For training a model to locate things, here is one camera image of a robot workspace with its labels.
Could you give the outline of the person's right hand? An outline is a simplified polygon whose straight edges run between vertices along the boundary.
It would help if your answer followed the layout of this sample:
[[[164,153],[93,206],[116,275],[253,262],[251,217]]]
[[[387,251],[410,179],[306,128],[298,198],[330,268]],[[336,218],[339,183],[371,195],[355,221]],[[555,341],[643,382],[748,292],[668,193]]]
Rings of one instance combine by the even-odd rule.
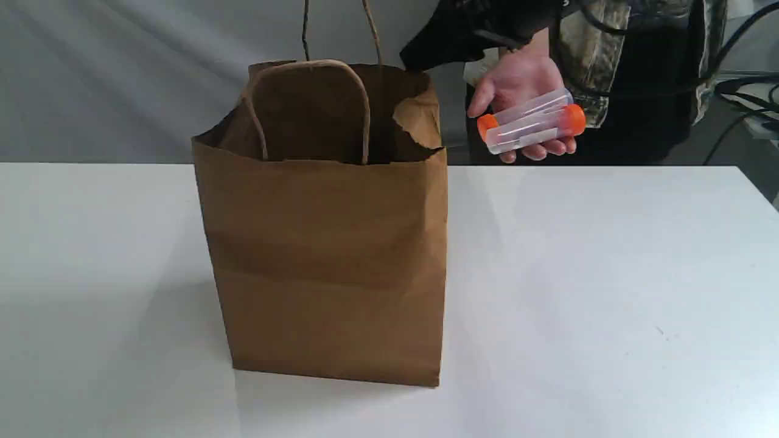
[[[469,136],[469,158],[473,165],[527,164],[542,161],[548,156],[564,156],[575,153],[573,137],[555,139],[525,147],[503,155],[492,155],[483,145],[473,120],[485,112],[503,111],[563,87],[563,79],[556,62],[549,53],[549,30],[534,34],[533,39],[516,52],[502,50],[495,66],[490,67],[475,86],[467,86],[466,114]]]

